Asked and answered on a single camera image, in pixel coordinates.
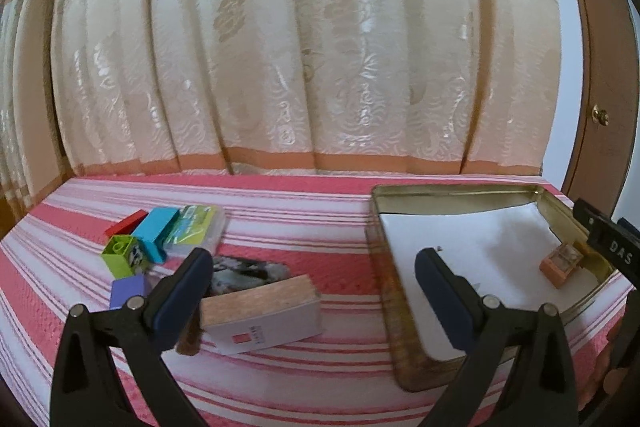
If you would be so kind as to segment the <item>copper framed picture box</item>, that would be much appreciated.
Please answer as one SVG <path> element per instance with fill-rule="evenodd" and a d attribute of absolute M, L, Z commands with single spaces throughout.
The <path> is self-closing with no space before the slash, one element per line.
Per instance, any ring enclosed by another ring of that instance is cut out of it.
<path fill-rule="evenodd" d="M 539 263 L 539 271 L 556 289 L 561 288 L 579 267 L 584 256 L 574 245 L 563 243 Z"/>

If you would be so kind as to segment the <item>purple building block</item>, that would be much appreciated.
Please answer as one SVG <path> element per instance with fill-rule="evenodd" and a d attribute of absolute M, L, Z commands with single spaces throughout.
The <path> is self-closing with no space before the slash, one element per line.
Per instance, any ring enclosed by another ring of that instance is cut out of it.
<path fill-rule="evenodd" d="M 114 280 L 111 285 L 110 306 L 108 309 L 121 308 L 131 297 L 140 296 L 146 298 L 149 296 L 151 289 L 149 277 L 145 274 Z"/>

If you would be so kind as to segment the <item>white wood-topped box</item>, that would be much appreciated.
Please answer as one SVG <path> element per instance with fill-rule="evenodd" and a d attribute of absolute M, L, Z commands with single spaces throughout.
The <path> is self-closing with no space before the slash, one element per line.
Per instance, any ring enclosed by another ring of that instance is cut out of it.
<path fill-rule="evenodd" d="M 320 294 L 307 275 L 201 300 L 176 344 L 196 355 L 206 334 L 222 355 L 295 343 L 322 333 Z"/>

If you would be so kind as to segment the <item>gold metal tin box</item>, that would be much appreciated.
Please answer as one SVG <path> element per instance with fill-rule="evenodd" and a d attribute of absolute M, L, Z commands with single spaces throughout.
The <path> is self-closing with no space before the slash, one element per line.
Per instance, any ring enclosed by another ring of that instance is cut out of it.
<path fill-rule="evenodd" d="M 553 303 L 577 351 L 623 308 L 629 283 L 591 254 L 562 288 L 540 262 L 563 243 L 585 243 L 568 200 L 542 184 L 378 185 L 371 192 L 367 240 L 399 387 L 448 384 L 463 360 L 428 304 L 414 259 L 432 247 L 480 295 L 512 308 Z"/>

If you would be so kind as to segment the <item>white paper tin liner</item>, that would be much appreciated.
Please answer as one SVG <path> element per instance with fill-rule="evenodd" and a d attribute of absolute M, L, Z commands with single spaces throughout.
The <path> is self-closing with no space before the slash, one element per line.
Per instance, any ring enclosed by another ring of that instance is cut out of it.
<path fill-rule="evenodd" d="M 462 215 L 383 213 L 381 221 L 423 350 L 436 361 L 453 360 L 462 352 L 451 346 L 416 281 L 414 259 L 424 248 L 436 249 L 478 295 L 494 295 L 510 308 L 535 311 L 553 303 L 565 312 L 599 286 L 584 268 L 559 289 L 539 271 L 541 260 L 560 241 L 533 202 Z"/>

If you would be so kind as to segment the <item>brass door knob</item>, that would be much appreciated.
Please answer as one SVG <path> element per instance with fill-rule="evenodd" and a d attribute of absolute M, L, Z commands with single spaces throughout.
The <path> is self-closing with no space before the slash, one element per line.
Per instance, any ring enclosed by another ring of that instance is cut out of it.
<path fill-rule="evenodd" d="M 594 104 L 591 109 L 591 119 L 595 124 L 598 124 L 602 127 L 608 127 L 610 123 L 610 117 L 608 117 L 608 112 L 600 107 L 598 104 Z"/>

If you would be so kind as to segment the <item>green building block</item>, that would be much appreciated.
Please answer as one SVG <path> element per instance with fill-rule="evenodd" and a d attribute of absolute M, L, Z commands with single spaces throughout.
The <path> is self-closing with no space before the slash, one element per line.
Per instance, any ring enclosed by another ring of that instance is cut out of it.
<path fill-rule="evenodd" d="M 116 280 L 134 277 L 149 269 L 148 259 L 132 235 L 113 235 L 103 248 L 101 258 Z"/>

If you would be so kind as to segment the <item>blue building block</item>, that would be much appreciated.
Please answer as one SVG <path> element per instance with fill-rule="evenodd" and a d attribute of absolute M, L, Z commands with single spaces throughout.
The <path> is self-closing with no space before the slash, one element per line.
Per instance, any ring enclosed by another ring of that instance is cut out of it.
<path fill-rule="evenodd" d="M 143 254 L 154 265 L 162 265 L 166 262 L 164 242 L 177 221 L 179 212 L 178 208 L 155 207 L 132 232 Z"/>

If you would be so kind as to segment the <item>red building block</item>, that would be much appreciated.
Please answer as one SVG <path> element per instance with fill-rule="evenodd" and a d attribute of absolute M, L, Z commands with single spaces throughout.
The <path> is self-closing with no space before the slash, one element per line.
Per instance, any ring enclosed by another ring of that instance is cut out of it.
<path fill-rule="evenodd" d="M 114 223 L 104 231 L 106 239 L 110 239 L 114 235 L 130 235 L 138 225 L 148 217 L 148 212 L 145 210 L 138 210 L 126 218 Z"/>

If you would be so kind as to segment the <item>brown wooden door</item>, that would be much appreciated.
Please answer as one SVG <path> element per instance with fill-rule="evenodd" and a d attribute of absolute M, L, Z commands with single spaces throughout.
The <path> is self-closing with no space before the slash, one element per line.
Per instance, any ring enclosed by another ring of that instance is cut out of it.
<path fill-rule="evenodd" d="M 611 216 L 620 201 L 636 141 L 639 55 L 628 0 L 577 0 L 582 26 L 582 101 L 562 191 Z M 608 127 L 591 109 L 608 112 Z"/>

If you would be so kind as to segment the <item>red white striped cloth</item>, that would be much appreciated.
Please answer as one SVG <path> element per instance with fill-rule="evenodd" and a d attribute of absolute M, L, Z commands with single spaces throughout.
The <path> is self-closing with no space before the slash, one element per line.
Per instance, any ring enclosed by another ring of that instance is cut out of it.
<path fill-rule="evenodd" d="M 110 304 L 101 254 L 138 210 L 216 207 L 223 256 L 281 263 L 277 283 L 207 298 L 196 355 L 165 363 L 212 426 L 413 426 L 459 367 L 413 274 L 436 249 L 480 295 L 552 303 L 584 381 L 630 284 L 591 260 L 562 287 L 541 273 L 582 242 L 570 202 L 528 176 L 122 176 L 75 178 L 1 243 L 1 375 L 47 425 L 54 360 L 71 306 Z"/>

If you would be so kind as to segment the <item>cream floral curtain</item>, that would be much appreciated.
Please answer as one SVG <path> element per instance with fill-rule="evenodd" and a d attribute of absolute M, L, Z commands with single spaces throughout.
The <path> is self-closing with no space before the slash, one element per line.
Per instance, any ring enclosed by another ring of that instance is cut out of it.
<path fill-rule="evenodd" d="M 558 0 L 1 0 L 1 200 L 69 176 L 537 174 Z"/>

